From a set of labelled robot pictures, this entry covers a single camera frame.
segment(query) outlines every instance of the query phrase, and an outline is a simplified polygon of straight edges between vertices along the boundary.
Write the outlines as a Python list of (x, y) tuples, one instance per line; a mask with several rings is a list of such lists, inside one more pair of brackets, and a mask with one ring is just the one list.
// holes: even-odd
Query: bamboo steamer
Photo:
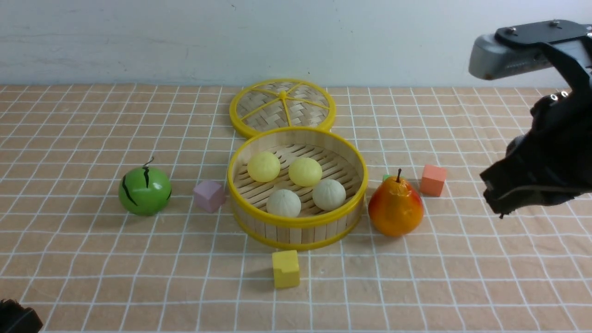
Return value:
[(240, 91), (230, 103), (230, 121), (245, 138), (282, 127), (330, 130), (336, 116), (333, 97), (299, 79), (270, 79)]
[[(280, 160), (278, 177), (256, 182), (247, 173), (251, 156), (270, 151)], [(346, 189), (346, 202), (325, 212), (313, 203), (312, 187), (295, 185), (288, 176), (290, 163), (310, 157), (323, 167), (323, 179), (339, 181)], [(365, 208), (368, 170), (362, 155), (347, 140), (313, 127), (282, 127), (260, 133), (245, 142), (233, 155), (227, 183), (234, 218), (259, 242), (279, 248), (305, 251), (330, 245), (345, 237), (359, 222)], [(298, 194), (302, 211), (298, 217), (275, 216), (265, 210), (273, 191), (285, 188)]]

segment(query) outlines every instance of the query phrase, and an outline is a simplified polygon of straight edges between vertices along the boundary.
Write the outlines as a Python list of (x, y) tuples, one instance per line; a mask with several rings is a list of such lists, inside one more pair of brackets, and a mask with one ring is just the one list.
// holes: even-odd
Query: wooden block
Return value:
[(224, 187), (215, 181), (204, 180), (193, 189), (194, 202), (208, 213), (214, 213), (226, 201)]
[(296, 250), (271, 253), (274, 268), (274, 286), (276, 288), (291, 288), (300, 285), (300, 266)]
[(439, 197), (444, 189), (446, 181), (446, 169), (435, 165), (426, 164), (423, 167), (422, 183), (419, 191), (429, 196)]

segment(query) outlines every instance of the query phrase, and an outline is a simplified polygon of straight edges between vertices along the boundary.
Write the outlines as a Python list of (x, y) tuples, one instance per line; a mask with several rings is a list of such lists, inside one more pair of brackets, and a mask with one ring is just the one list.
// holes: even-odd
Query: white wall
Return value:
[(473, 41), (590, 0), (2, 0), (0, 83), (563, 85), (553, 70), (467, 72)]

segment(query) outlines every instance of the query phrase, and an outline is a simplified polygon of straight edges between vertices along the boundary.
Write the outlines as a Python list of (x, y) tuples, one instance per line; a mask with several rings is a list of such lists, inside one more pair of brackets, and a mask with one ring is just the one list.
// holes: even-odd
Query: yellow block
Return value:
[(271, 261), (276, 288), (297, 287), (300, 284), (300, 266), (296, 250), (273, 252)]

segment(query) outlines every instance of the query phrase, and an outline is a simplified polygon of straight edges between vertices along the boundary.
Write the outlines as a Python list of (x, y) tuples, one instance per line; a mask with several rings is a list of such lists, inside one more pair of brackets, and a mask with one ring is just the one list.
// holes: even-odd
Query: watermelon stem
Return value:
[(154, 156), (152, 156), (152, 158), (142, 166), (145, 167), (146, 165), (152, 163), (152, 161), (154, 161)]

